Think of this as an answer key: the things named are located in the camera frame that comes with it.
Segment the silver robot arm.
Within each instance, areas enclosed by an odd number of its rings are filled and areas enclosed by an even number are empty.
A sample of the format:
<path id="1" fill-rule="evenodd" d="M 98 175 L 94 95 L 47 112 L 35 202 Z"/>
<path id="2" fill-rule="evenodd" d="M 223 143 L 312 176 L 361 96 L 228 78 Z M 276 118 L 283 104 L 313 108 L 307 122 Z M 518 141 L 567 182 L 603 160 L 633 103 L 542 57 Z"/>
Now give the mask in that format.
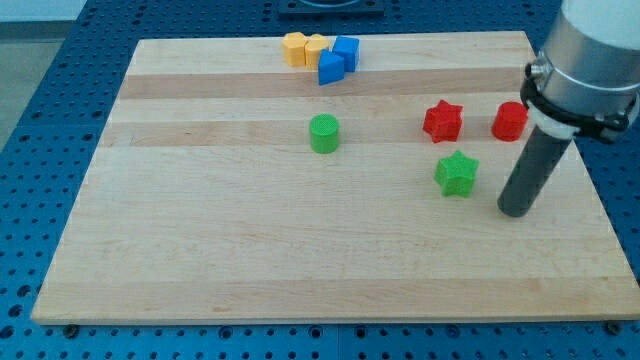
<path id="1" fill-rule="evenodd" d="M 522 101 L 539 131 L 616 141 L 639 115 L 639 0 L 564 0 Z"/>

